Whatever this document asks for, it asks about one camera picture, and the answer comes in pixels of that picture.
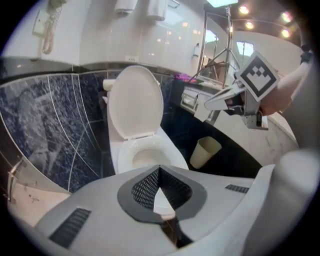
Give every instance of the tissue dispenser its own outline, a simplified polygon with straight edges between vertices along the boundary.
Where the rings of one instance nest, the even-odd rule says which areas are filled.
[[[198,92],[190,89],[184,89],[182,93],[181,105],[184,107],[194,110],[196,106],[196,102],[198,99]]]

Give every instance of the toilet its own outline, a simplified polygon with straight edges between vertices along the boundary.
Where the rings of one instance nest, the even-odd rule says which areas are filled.
[[[164,100],[159,82],[147,68],[125,68],[113,82],[107,98],[110,153],[116,175],[153,165],[189,169],[160,127]],[[161,189],[155,196],[153,211],[164,220],[175,215]]]

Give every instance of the toilet lid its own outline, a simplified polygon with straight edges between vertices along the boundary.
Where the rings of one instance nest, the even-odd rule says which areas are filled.
[[[159,83],[143,66],[125,68],[109,97],[112,123],[124,139],[155,134],[162,120],[164,100]]]

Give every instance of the trash can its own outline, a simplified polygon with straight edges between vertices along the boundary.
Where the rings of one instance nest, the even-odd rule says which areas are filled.
[[[190,164],[196,169],[201,168],[221,148],[221,144],[210,136],[199,139],[190,158]]]

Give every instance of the purple object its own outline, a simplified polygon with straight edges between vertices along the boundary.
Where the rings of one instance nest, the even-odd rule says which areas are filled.
[[[188,76],[187,74],[175,74],[174,75],[174,78],[176,80],[181,80],[181,81],[184,81],[184,82],[188,82],[190,80],[190,76]],[[192,79],[190,81],[190,83],[195,83],[196,82],[196,79]]]

